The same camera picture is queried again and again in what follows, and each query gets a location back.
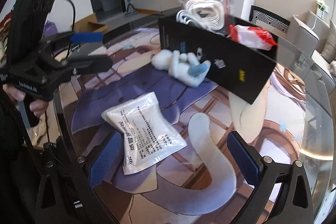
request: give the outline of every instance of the glass table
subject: glass table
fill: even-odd
[[[71,160],[88,155],[113,130],[101,119],[102,111],[151,91],[156,92],[163,116],[186,140],[187,147],[133,175],[123,174],[123,160],[111,165],[94,191],[115,219],[122,224],[230,223],[253,191],[226,147],[228,133],[241,126],[239,122],[256,128],[243,138],[262,156],[281,163],[303,162],[314,217],[321,208],[328,212],[335,193],[331,193],[330,184],[334,133],[329,98],[317,65],[279,38],[278,63],[256,100],[254,109],[258,111],[253,114],[244,107],[237,110],[241,99],[209,80],[196,89],[186,88],[166,72],[153,74],[150,64],[134,72],[117,73],[124,62],[160,46],[160,16],[150,15],[111,30],[104,36],[106,51],[84,45],[84,54],[105,51],[113,67],[97,75],[73,76],[54,98],[59,130]],[[207,114],[211,121],[206,136],[211,142],[206,149],[214,157],[223,154],[233,169],[221,168],[222,162],[214,169],[197,145],[197,136],[188,132],[189,120],[198,112]],[[221,179],[226,172],[234,172],[230,176],[234,179]],[[225,195],[227,187],[236,187],[235,193]],[[279,189],[280,185],[275,185],[258,223],[267,219]],[[174,193],[173,198],[166,198],[167,192]]]

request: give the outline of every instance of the hand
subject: hand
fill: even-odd
[[[18,101],[23,101],[26,96],[23,91],[16,89],[12,84],[3,85],[3,90],[5,91],[5,93],[7,93],[7,95],[14,103],[17,103]],[[46,112],[48,106],[49,102],[35,100],[34,102],[31,102],[29,108],[36,117],[40,117],[44,112]]]

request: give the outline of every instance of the purple bag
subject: purple bag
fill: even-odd
[[[56,28],[56,24],[54,22],[51,21],[47,21],[44,25],[43,28],[43,36],[44,37],[49,37],[53,34],[57,34],[57,28]]]

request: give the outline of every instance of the open box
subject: open box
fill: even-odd
[[[207,78],[252,104],[275,65],[277,46],[269,51],[246,47],[222,35],[176,22],[176,14],[159,19],[161,48],[194,52],[211,61]],[[236,25],[256,26],[239,18]],[[277,42],[278,37],[272,34]]]
[[[103,34],[108,33],[108,29],[111,26],[100,24],[97,21],[95,14],[91,14],[81,20],[75,22],[74,31],[75,32],[101,32]]]

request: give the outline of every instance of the white sealed package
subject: white sealed package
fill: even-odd
[[[124,174],[140,172],[187,146],[163,117],[154,92],[104,111],[105,121],[124,133]]]

